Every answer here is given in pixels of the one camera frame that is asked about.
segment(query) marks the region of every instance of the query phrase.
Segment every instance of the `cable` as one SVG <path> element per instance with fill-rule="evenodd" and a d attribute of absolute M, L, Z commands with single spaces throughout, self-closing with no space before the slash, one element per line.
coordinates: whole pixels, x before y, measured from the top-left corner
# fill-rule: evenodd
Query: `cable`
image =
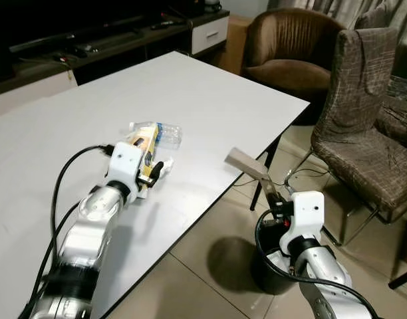
<path fill-rule="evenodd" d="M 57 61 L 53 61 L 53 60 L 35 60 L 35 59 L 30 59 L 30 58 L 19 58 L 19 60 L 23 61 L 23 62 L 29 62 L 29 63 L 63 65 L 68 70 L 73 71 L 72 66 L 67 62 L 61 62 L 61 61 L 57 62 Z"/>
<path fill-rule="evenodd" d="M 254 179 L 252 179 L 252 180 L 250 180 L 250 181 L 247 181 L 247 182 L 245 182 L 245 183 L 242 183 L 242 184 L 233 184 L 233 186 L 241 187 L 241 186 L 248 185 L 249 183 L 252 183 L 253 181 L 256 181 L 256 179 L 254 178 Z"/>
<path fill-rule="evenodd" d="M 261 248 L 261 243 L 259 242 L 259 230 L 261 228 L 261 224 L 263 223 L 264 218 L 272 213 L 272 209 L 266 210 L 258 219 L 257 226 L 255 227 L 255 242 L 257 245 L 257 250 L 258 253 L 263 257 L 265 264 L 274 272 L 276 272 L 278 275 L 283 276 L 285 278 L 288 278 L 289 280 L 292 281 L 297 281 L 297 282 L 305 282 L 307 284 L 325 284 L 328 286 L 333 286 L 339 289 L 342 289 L 344 291 L 347 291 L 348 293 L 352 294 L 355 296 L 359 301 L 368 309 L 370 312 L 370 315 L 372 316 L 372 319 L 380 319 L 378 317 L 378 314 L 376 313 L 375 309 L 372 307 L 372 305 L 369 303 L 369 301 L 366 300 L 364 296 L 359 294 L 357 291 L 354 289 L 347 287 L 343 284 L 339 284 L 337 282 L 329 281 L 329 280 L 324 280 L 324 279 L 311 279 L 311 278 L 305 278 L 305 277 L 300 277 L 300 276 L 292 276 L 291 274 L 281 270 L 279 267 L 274 265 L 270 259 L 267 257 L 267 255 L 264 253 L 263 249 Z"/>
<path fill-rule="evenodd" d="M 74 204 L 65 214 L 65 216 L 63 216 L 59 226 L 56 229 L 55 235 L 58 236 L 61 229 L 63 228 L 63 226 L 65 225 L 67 219 L 69 218 L 70 215 L 72 215 L 72 212 L 78 207 L 79 202 L 77 202 L 76 204 Z M 37 277 L 35 279 L 35 283 L 32 289 L 32 293 L 31 293 L 31 297 L 29 298 L 28 303 L 26 304 L 26 306 L 24 307 L 22 313 L 19 316 L 19 319 L 21 318 L 29 318 L 29 315 L 33 309 L 33 306 L 35 305 L 36 301 L 39 299 L 39 297 L 42 295 L 42 293 L 44 292 L 45 286 L 46 284 L 44 283 L 42 285 L 42 287 L 39 289 L 39 285 L 43 279 L 43 273 L 44 273 L 44 269 L 45 269 L 45 265 L 47 264 L 47 261 L 50 257 L 51 254 L 51 250 L 53 248 L 53 238 L 50 240 L 50 243 L 47 247 L 47 250 L 45 251 L 44 254 L 44 258 L 43 261 L 41 262 L 41 265 L 39 267 L 38 270 L 38 274 Z"/>
<path fill-rule="evenodd" d="M 56 206 L 57 206 L 57 196 L 59 194 L 59 188 L 60 188 L 60 184 L 61 184 L 63 175 L 66 173 L 66 170 L 69 168 L 69 166 L 72 164 L 72 162 L 76 158 L 81 156 L 83 153 L 86 153 L 91 150 L 96 150 L 96 149 L 103 150 L 106 155 L 111 156 L 113 153 L 113 150 L 114 150 L 114 146 L 111 144 L 95 145 L 95 146 L 87 147 L 87 148 L 77 152 L 66 162 L 65 166 L 63 166 L 61 172 L 59 173 L 59 176 L 57 177 L 55 190 L 53 191 L 53 199 L 51 200 L 50 228 L 51 228 L 51 238 L 53 241 L 53 255 L 52 255 L 51 268 L 54 268 L 57 263 L 57 236 L 55 235 L 55 233 L 56 233 Z"/>
<path fill-rule="evenodd" d="M 294 174 L 292 174 L 292 176 L 294 176 L 296 173 L 298 173 L 300 171 L 313 171 L 315 173 L 320 174 L 319 176 L 311 176 L 311 177 L 320 177 L 320 176 L 324 176 L 324 174 L 329 173 L 329 171 L 317 171 L 317 170 L 311 169 L 311 168 L 301 168 L 301 169 L 298 169 L 297 171 L 295 171 Z"/>

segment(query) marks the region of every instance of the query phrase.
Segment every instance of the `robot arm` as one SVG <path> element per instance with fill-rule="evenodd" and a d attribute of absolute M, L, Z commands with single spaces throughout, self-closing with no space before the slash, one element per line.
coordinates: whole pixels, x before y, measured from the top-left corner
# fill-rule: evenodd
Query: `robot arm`
<path fill-rule="evenodd" d="M 275 191 L 268 169 L 263 164 L 236 148 L 230 151 L 225 161 L 257 179 L 270 208 L 276 212 L 274 218 L 282 215 L 286 201 Z M 291 197 L 293 213 L 287 214 L 290 216 L 289 229 L 280 238 L 281 249 L 267 258 L 283 272 L 293 269 L 294 274 L 301 278 L 328 280 L 351 288 L 351 277 L 346 269 L 337 262 L 331 251 L 319 243 L 325 222 L 323 194 L 306 191 L 294 193 Z M 308 282 L 300 282 L 300 289 L 316 319 L 372 318 L 366 306 L 343 289 Z"/>
<path fill-rule="evenodd" d="M 106 185 L 80 202 L 78 219 L 62 243 L 58 263 L 30 318 L 90 318 L 92 295 L 119 214 L 135 200 L 143 185 L 155 183 L 163 167 L 158 163 L 146 177 L 140 174 L 143 161 L 140 148 L 116 144 Z"/>
<path fill-rule="evenodd" d="M 295 272 L 301 277 L 329 280 L 351 288 L 351 277 L 346 269 L 319 243 L 324 223 L 323 194 L 318 191 L 294 193 L 292 200 L 291 227 L 281 237 L 280 246 L 282 252 L 295 261 Z M 303 282 L 300 289 L 317 319 L 371 318 L 367 308 L 342 289 Z"/>

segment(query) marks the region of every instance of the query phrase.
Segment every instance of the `brown armchair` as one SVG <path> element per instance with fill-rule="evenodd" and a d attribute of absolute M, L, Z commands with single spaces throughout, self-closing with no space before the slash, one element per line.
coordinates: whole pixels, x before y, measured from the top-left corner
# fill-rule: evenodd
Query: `brown armchair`
<path fill-rule="evenodd" d="M 265 12 L 248 28 L 242 75 L 311 102 L 298 122 L 315 124 L 329 87 L 335 41 L 343 29 L 315 11 Z"/>
<path fill-rule="evenodd" d="M 373 218 L 393 223 L 407 211 L 407 148 L 381 134 L 375 121 L 386 94 L 394 51 L 394 29 L 341 31 L 323 113 L 311 136 L 311 155 L 362 199 L 371 214 L 345 241 L 348 215 L 339 243 L 347 243 Z"/>

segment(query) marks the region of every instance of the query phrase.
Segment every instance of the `cardboard box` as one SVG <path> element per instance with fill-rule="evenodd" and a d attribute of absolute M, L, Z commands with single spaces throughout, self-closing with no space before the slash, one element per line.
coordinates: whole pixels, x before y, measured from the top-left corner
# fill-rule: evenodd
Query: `cardboard box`
<path fill-rule="evenodd" d="M 214 56 L 212 64 L 239 75 L 242 66 L 246 32 L 253 19 L 231 15 L 227 30 L 227 44 L 223 52 Z"/>

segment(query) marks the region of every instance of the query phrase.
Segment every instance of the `chair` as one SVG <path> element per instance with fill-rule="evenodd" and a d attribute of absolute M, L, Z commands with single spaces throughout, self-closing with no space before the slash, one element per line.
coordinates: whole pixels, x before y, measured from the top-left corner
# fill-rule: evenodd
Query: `chair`
<path fill-rule="evenodd" d="M 370 216 L 347 240 L 344 214 L 339 240 L 327 232 L 336 245 L 349 243 L 373 217 L 393 223 L 407 211 L 407 149 L 374 127 L 395 47 L 394 29 L 339 33 L 331 87 L 311 136 L 311 149 L 285 178 L 288 185 L 294 172 L 315 154 L 370 209 Z"/>
<path fill-rule="evenodd" d="M 388 27 L 391 10 L 387 1 L 362 14 L 355 29 Z M 382 108 L 375 126 L 380 132 L 407 147 L 407 79 L 391 76 L 387 95 L 382 98 Z"/>
<path fill-rule="evenodd" d="M 259 15 L 247 30 L 242 75 L 311 105 L 296 124 L 315 124 L 325 103 L 338 32 L 332 18 L 304 9 Z"/>

